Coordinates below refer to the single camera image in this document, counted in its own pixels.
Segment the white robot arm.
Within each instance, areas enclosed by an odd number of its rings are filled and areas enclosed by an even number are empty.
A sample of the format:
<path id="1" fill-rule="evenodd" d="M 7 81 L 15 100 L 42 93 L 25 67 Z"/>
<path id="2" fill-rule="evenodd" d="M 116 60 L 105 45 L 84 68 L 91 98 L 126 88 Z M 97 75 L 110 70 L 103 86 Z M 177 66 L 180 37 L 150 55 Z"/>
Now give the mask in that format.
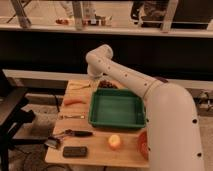
<path id="1" fill-rule="evenodd" d="M 112 60 L 104 44 L 86 54 L 92 79 L 106 74 L 145 102 L 149 171 L 205 171 L 199 120 L 192 95 Z"/>

